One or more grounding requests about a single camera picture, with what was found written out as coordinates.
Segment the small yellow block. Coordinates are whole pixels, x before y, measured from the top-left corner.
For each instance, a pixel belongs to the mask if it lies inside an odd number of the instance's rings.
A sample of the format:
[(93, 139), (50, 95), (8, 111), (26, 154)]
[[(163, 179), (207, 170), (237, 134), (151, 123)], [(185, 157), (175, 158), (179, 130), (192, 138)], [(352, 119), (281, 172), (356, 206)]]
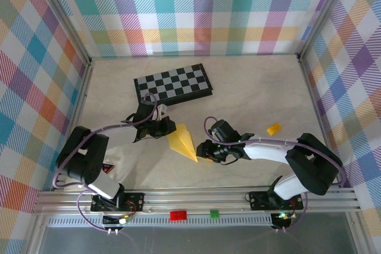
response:
[(274, 123), (273, 125), (271, 125), (268, 129), (267, 129), (267, 133), (270, 135), (270, 136), (273, 136), (274, 134), (276, 134), (277, 132), (279, 132), (281, 130), (281, 125), (279, 123)]

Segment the black controller board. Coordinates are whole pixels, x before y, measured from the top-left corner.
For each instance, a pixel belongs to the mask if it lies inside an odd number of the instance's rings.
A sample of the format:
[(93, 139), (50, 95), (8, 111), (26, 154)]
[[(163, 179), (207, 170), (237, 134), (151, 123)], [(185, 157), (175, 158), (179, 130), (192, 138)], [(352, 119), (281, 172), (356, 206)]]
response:
[(106, 216), (102, 217), (102, 224), (106, 225), (126, 225), (131, 222), (133, 215), (120, 215), (117, 217)]
[(278, 214), (271, 214), (272, 228), (279, 230), (282, 228), (288, 228), (292, 225), (292, 220), (294, 219), (294, 214), (290, 212), (281, 212)]

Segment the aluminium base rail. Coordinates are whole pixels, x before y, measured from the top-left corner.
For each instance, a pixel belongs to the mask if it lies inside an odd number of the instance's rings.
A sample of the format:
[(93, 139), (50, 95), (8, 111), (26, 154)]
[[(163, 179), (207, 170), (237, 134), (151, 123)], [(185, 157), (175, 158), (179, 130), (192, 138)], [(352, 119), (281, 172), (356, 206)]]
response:
[[(292, 211), (252, 211), (245, 199), (248, 192), (266, 191), (264, 187), (189, 187), (174, 189), (143, 189), (128, 192), (144, 193), (144, 204), (139, 214), (159, 215), (171, 211), (187, 211), (189, 214), (208, 214), (217, 209), (221, 214), (280, 213)], [(360, 203), (352, 188), (331, 187), (324, 196), (309, 193), (301, 195), (308, 212), (358, 212)], [(35, 214), (77, 213), (81, 206), (85, 214), (90, 213), (92, 196), (83, 196), (74, 190), (41, 192), (34, 208)]]

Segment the aluminium corner post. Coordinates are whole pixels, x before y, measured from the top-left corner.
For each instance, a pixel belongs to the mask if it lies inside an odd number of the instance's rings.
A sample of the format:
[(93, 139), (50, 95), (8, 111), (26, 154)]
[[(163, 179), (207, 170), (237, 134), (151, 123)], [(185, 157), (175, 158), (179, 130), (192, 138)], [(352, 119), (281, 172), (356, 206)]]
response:
[(337, 3), (338, 0), (324, 0), (314, 25), (312, 26), (309, 34), (307, 34), (306, 39), (302, 42), (301, 48), (298, 49), (298, 52), (296, 53), (298, 59), (305, 58), (309, 51), (312, 49), (318, 34), (321, 32), (323, 26), (325, 25)]
[(87, 64), (91, 63), (91, 57), (85, 48), (79, 34), (77, 33), (73, 23), (71, 22), (68, 14), (66, 13), (60, 0), (47, 0), (48, 4), (51, 6), (52, 11), (57, 17), (58, 21), (63, 26), (63, 29), (68, 35), (68, 38), (72, 41), (72, 44), (76, 51), (79, 53), (80, 57)]

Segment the black grey folding chessboard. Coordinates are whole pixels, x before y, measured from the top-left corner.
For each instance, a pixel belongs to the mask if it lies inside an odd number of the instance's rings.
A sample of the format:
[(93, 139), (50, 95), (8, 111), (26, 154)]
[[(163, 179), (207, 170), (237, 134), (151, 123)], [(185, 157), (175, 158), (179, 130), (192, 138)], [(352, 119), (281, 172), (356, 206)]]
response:
[(138, 100), (147, 93), (155, 96), (158, 104), (171, 106), (213, 94), (204, 66), (189, 65), (134, 79)]

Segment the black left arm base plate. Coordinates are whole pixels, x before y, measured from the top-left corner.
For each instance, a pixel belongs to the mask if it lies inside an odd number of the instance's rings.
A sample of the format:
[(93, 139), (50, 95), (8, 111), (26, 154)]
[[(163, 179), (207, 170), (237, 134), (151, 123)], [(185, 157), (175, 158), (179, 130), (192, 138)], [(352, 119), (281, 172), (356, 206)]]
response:
[(92, 212), (142, 212), (144, 193), (125, 192), (114, 199), (92, 195), (90, 210)]

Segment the aluminium side rail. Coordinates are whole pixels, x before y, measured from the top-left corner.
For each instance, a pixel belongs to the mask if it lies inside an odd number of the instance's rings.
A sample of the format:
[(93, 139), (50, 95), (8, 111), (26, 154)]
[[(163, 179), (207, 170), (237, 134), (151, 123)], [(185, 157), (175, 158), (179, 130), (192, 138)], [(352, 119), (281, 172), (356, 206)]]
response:
[(72, 119), (70, 120), (70, 124), (68, 127), (68, 135), (66, 135), (65, 139), (68, 139), (69, 135), (71, 134), (73, 129), (78, 125), (78, 123), (81, 119), (83, 108), (84, 108), (86, 98), (87, 98), (87, 94), (88, 94), (88, 88), (89, 88), (90, 80), (91, 80), (92, 73), (93, 73), (94, 63), (95, 63), (95, 59), (94, 59), (94, 57), (91, 57), (91, 58), (89, 58), (89, 61), (86, 64), (84, 77), (83, 77), (82, 83), (80, 85), (80, 92), (79, 92), (79, 95), (78, 95), (78, 98), (77, 98), (77, 101), (75, 104), (75, 109), (73, 112)]

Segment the yellow square paper sheet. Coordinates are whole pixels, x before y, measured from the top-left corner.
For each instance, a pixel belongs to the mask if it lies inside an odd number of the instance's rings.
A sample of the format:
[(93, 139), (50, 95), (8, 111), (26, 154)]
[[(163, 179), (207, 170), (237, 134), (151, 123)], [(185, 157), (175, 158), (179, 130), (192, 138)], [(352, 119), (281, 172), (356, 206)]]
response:
[(198, 162), (191, 134), (184, 124), (176, 124), (176, 130), (167, 135), (167, 140), (173, 151)]

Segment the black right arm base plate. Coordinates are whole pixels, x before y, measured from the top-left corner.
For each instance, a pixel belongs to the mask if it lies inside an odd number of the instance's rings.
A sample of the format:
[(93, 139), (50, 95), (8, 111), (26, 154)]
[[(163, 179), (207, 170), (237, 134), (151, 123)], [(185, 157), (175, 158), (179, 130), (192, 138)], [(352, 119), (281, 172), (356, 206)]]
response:
[(267, 192), (248, 192), (245, 199), (250, 204), (252, 211), (293, 211), (302, 210), (304, 204), (301, 195), (284, 200), (278, 195), (268, 195)]

